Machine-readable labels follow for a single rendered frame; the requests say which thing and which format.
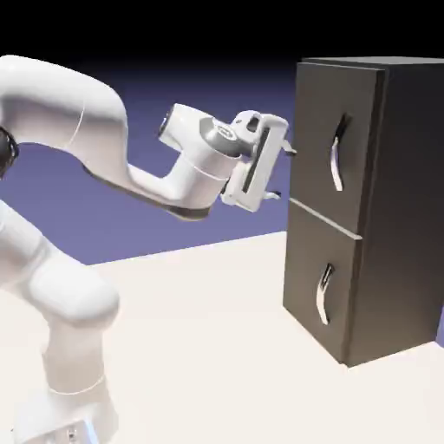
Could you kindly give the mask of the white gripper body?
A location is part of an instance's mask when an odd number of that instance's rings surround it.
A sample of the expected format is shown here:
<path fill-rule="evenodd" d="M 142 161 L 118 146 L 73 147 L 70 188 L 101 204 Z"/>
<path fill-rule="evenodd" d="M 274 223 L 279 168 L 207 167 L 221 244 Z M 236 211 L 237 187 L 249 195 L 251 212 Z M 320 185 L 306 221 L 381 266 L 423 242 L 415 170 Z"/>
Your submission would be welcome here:
<path fill-rule="evenodd" d="M 240 160 L 220 194 L 224 204 L 256 212 L 269 192 L 273 167 L 286 139 L 289 123 L 274 114 L 238 114 L 232 129 L 244 144 L 248 161 Z"/>

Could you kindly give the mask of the dark cabinet door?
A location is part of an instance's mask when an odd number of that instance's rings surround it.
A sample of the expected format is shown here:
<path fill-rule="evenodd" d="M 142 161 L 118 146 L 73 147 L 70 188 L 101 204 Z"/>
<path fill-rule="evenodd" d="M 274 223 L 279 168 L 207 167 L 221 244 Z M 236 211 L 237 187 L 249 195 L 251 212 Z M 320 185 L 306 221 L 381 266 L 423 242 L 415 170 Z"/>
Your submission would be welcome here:
<path fill-rule="evenodd" d="M 349 303 L 362 241 L 290 203 L 283 306 L 338 362 L 346 362 Z M 327 263 L 335 272 L 326 292 L 329 324 L 317 312 L 317 284 Z"/>
<path fill-rule="evenodd" d="M 291 199 L 354 239 L 362 238 L 384 80 L 384 71 L 374 68 L 313 62 L 297 68 Z M 338 192 L 330 147 L 343 114 L 350 120 L 339 147 L 343 190 Z"/>

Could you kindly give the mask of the dark wood cabinet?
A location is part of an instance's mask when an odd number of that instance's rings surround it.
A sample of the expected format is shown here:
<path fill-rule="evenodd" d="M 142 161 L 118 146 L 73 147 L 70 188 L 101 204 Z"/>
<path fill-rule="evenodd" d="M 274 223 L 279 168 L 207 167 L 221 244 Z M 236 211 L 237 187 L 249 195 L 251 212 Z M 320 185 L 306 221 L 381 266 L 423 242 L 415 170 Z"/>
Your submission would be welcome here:
<path fill-rule="evenodd" d="M 430 343 L 444 308 L 444 59 L 311 57 L 385 73 L 349 303 L 355 367 Z"/>

